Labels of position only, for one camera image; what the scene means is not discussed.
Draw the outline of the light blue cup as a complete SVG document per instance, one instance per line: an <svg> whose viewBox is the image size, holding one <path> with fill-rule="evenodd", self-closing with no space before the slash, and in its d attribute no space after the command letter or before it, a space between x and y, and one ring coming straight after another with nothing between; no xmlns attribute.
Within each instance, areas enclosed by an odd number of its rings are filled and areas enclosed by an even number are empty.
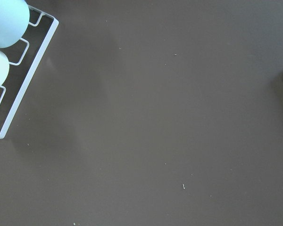
<svg viewBox="0 0 283 226"><path fill-rule="evenodd" d="M25 33L30 18L24 0L0 0L0 48L15 44Z"/></svg>

